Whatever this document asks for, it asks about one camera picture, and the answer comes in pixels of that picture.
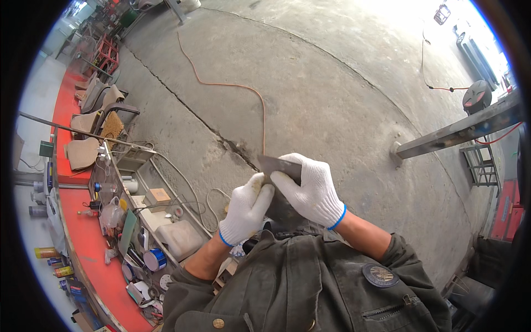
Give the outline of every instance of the plastic bag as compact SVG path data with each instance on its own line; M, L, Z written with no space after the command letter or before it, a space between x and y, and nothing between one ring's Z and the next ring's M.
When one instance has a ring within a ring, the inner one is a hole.
M101 210L101 223L107 232L118 225L124 213L125 211L120 207L120 200L114 196L110 203Z
M110 260L118 256L118 250L116 249L105 249L105 264L109 265Z
M68 257L66 252L65 232L63 229L63 223L59 218L59 207L57 206L55 188L50 190L50 195L46 197L46 210L48 211L48 230L52 237L52 242L55 249L62 255Z

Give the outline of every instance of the floor crack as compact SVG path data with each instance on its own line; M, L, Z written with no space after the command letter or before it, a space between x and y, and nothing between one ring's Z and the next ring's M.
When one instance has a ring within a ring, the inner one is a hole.
M218 142L220 142L226 150L230 150L232 152L234 152L235 154L239 155L251 168L253 168L255 171L259 172L260 170L258 169L258 167L256 167L252 162L251 160L249 159L248 156L245 155L245 153L240 149L238 148L238 146L236 146L236 144L226 138L224 138L223 136L221 136L220 132L214 128L212 128L211 126L208 125L208 123L206 123L205 120L203 120L196 112L194 112L187 104L185 104L184 101L182 101L182 99L179 98L179 96L173 92L166 84L164 84L164 82L160 79L159 76L157 76L155 73L152 72L151 69L149 69L149 67L147 67L141 59L139 59L127 46L123 45L123 47L127 48L127 50L129 52L131 52L131 54L134 56L135 59L137 59L141 64L142 66L144 66L144 68L146 68L150 73L151 75L153 75L153 77L155 77L159 82L160 84L162 84L163 87L166 88L166 90L168 90L175 98L177 98L177 100L184 106L186 107L186 109L188 109L188 111L190 113L192 113L199 121L201 121L201 123L203 123L203 125L205 127L208 128L208 130L210 130L215 136L216 136L216 140Z
M249 21L252 21L252 22L255 22L255 23L259 23L259 24L263 24L263 25L266 25L267 27L270 27L270 28L273 28L273 29L278 29L280 31L283 31L287 34L289 34L290 36L293 36L297 39L299 39L300 41L308 44L308 45L311 45L317 49L319 49L320 51L328 54L329 56L331 56L333 59L335 59L337 62L341 63L343 66L345 66L346 68L348 68L349 70L351 70L352 72L354 72L356 75L358 75L363 81L365 81L370 87L376 89L383 97L385 97L385 99L387 99L388 102L390 102L401 114L402 116L407 120L407 122L409 122L409 124L411 125L411 127L417 132L417 134L419 136L422 136L421 132L417 129L417 127L413 124L413 122L411 122L411 120L409 119L409 117L402 111L402 109L400 107L398 107L398 105L389 97L387 96L380 88L378 88L375 84L373 84L371 81L369 81L367 78L365 78L363 75L361 75L357 70L355 70L354 68L352 68L351 66L349 66L346 62L342 61L341 59L339 59L338 57L336 57L334 54L331 54L330 52L328 52L327 50L319 47L318 45L302 38L301 36L299 35L296 35L290 31L287 31L283 28L279 28L279 27L275 27L274 25L270 25L270 24L267 24L265 22L261 22L261 21L257 21L257 20L253 20L251 18L247 18L247 17L244 17L244 16L241 16L241 15L238 15L236 13L230 13L230 12L225 12L225 11L222 11L222 10L218 10L218 9L213 9L213 8L208 8L208 7L199 7L198 9L203 9L203 10L209 10L209 11L215 11L215 12L219 12L219 13L224 13L224 14L229 14L229 15L234 15L240 19L243 19L243 20L249 20ZM436 159L439 161L439 163L441 164L441 167L444 169L444 171L446 172L446 174L448 175L448 178L450 178L450 182L452 183L452 186L454 188L454 190L456 191L456 194L457 196L459 197L459 200L461 201L461 204L463 205L463 211L465 212L465 215L467 217L467 221L468 221L468 224L470 225L470 228L472 229L472 224L470 223L470 218L468 217L468 213L466 211L466 207L465 207L465 203L463 202L463 198L461 197L461 195L459 195L459 192L457 191L457 188L456 188L456 185L454 184L453 182L453 179L452 177L450 176L448 170L446 169L446 167L444 166L444 164L442 163L441 159L439 158L439 156L437 155L436 152L433 153L436 157Z
M349 70L351 70L353 73L355 73L356 75L358 75L362 80L364 80L371 88L374 88L376 89L382 96L384 96L388 102L390 102L401 114L402 116L407 120L407 122L409 122L409 124L415 129L415 131L421 135L420 131L417 129L417 127L415 127L415 125L411 122L411 120L409 119L409 117L407 117L407 115L402 112L402 109L400 107L398 107L398 105L389 97L387 96L380 88L378 88L376 85L374 85L371 81L369 81L368 79L366 79L363 75L361 75L357 70L355 70L354 68L352 68L350 65L348 65L346 62L344 62L343 60L341 60L340 58L338 58L337 56L335 56L334 54L330 53L329 51L325 50L324 48L321 48L320 46L302 38L301 36L299 35L296 35L294 34L293 32L290 32L288 30L285 30L283 28L279 28L279 27L275 27L274 25L270 25L270 24L267 24L265 22L260 22L260 21L257 21L257 20L253 20L253 19L250 19L250 18L246 18L244 16L241 16L241 15L238 15L236 13L230 13L230 12L225 12L225 11L221 11L219 9L213 9L213 8L208 8L208 7L199 7L198 9L203 9L203 10L209 10L209 11L215 11L215 12L219 12L219 13L224 13L224 14L229 14L229 15L234 15L240 19L244 19L244 20L249 20L249 21L252 21L252 22L255 22L255 23L260 23L260 24L263 24L263 25L266 25L270 28L273 28L273 29L277 29L277 30L280 30L280 31L283 31L287 34L289 34L290 36L293 36L297 39L299 39L300 41L304 42L305 44L308 44L308 45L311 45L317 49L319 49L320 51L328 54L329 56L331 56L333 59L335 59L337 62L341 63L343 66L347 67Z

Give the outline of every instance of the olive green jacket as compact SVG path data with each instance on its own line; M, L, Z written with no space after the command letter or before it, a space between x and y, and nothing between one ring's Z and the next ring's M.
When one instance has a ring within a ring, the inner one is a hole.
M392 235L380 263L327 238L278 241L263 231L216 296L212 280L175 270L163 332L451 330L445 301L403 237Z

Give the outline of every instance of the jacket pocket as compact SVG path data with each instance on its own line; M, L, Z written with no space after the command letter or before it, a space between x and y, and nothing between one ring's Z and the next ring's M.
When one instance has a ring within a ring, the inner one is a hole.
M253 325L247 313L241 316L187 311L175 322L175 331L234 331L253 332Z
M429 310L417 296L405 295L403 303L362 313L369 331L437 331Z

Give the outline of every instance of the hand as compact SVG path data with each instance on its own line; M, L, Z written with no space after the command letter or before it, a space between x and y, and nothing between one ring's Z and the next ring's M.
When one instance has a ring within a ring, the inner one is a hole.
M233 190L227 218L219 223L219 236L223 243L235 246L249 239L263 227L275 187L262 186L264 174L254 174L245 186Z
M293 208L306 219L333 229L345 216L347 207L336 194L330 166L300 154L281 156L280 159L302 165L301 186L286 174L275 171L271 180Z

